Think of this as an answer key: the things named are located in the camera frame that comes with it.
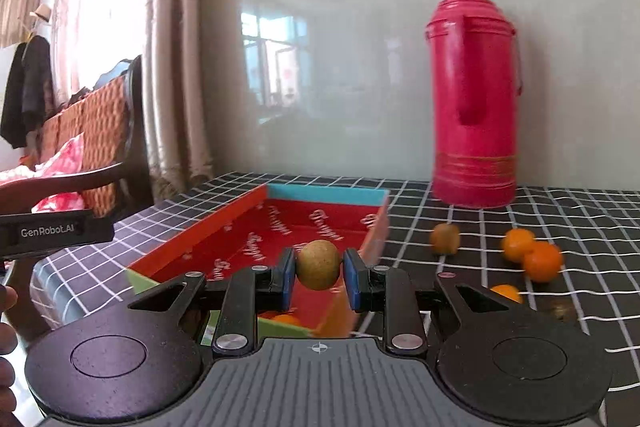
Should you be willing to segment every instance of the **thermos handle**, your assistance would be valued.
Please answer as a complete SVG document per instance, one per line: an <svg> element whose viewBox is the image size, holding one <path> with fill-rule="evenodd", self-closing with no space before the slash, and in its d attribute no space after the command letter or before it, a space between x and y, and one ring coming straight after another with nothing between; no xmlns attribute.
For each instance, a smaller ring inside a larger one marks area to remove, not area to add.
<svg viewBox="0 0 640 427"><path fill-rule="evenodd" d="M518 34L513 29L513 74L516 77L516 95L522 94L524 84L522 83L522 62L520 60L520 43L518 42Z"/></svg>
<svg viewBox="0 0 640 427"><path fill-rule="evenodd" d="M458 119L462 125L473 125L479 123L481 117L481 86L470 78L466 67L465 16L454 16L450 21L449 35L454 42L452 70Z"/></svg>

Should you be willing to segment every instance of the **chair backrest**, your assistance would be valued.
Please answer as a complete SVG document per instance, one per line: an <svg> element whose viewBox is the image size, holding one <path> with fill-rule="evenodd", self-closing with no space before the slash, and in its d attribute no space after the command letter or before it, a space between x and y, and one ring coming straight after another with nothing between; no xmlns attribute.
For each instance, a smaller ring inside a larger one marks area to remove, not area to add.
<svg viewBox="0 0 640 427"><path fill-rule="evenodd" d="M82 171L117 162L126 164L126 178L120 182L82 192L85 203L97 216L122 217L153 204L142 117L141 57L127 64L124 73L111 78L43 126L41 161L82 132Z"/></svg>

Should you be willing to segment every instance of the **orange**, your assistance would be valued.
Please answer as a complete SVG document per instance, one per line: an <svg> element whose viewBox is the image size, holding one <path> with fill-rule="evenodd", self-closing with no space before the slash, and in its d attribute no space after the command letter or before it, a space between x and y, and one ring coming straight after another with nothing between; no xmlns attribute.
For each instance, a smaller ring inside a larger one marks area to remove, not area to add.
<svg viewBox="0 0 640 427"><path fill-rule="evenodd" d="M535 241L536 236L530 230L510 230L501 242L504 258L512 263L522 263L522 259L531 251Z"/></svg>
<svg viewBox="0 0 640 427"><path fill-rule="evenodd" d="M460 229L451 223L440 223L429 234L429 242L435 253L453 255L460 248Z"/></svg>
<svg viewBox="0 0 640 427"><path fill-rule="evenodd" d="M297 318L295 318L293 315L286 314L286 313L282 315L276 315L271 320L275 322L280 322L282 324L290 324L292 326L302 327L302 323Z"/></svg>
<svg viewBox="0 0 640 427"><path fill-rule="evenodd" d="M510 284L498 284L491 288L492 292L499 293L503 297L507 297L512 301L516 301L519 304L522 304L522 295L520 295L520 291L516 288L516 286L511 286Z"/></svg>
<svg viewBox="0 0 640 427"><path fill-rule="evenodd" d="M524 256L522 267L533 282L553 280L564 264L564 258L556 245L536 241L533 250Z"/></svg>

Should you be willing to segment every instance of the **hand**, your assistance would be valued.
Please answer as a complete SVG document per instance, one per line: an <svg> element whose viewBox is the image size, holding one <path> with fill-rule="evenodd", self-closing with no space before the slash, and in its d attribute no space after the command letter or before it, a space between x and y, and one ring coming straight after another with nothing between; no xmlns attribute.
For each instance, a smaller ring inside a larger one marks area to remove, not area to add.
<svg viewBox="0 0 640 427"><path fill-rule="evenodd" d="M18 301L18 294L10 286L0 285L0 312L8 310ZM8 355L18 345L14 328L0 323L0 355ZM9 389L15 381L15 371L7 359L0 357L0 412L13 412L17 406L14 392Z"/></svg>

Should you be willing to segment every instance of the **gray wall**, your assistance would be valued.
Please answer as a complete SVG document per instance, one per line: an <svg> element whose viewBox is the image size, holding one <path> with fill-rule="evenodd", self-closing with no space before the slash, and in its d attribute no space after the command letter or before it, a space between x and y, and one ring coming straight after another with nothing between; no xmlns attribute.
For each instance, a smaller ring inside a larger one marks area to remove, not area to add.
<svg viewBox="0 0 640 427"><path fill-rule="evenodd" d="M201 0L208 131L220 171L428 179L424 25L440 0ZM493 0L519 31L518 181L640 188L640 0ZM306 21L299 100L260 107L240 13Z"/></svg>

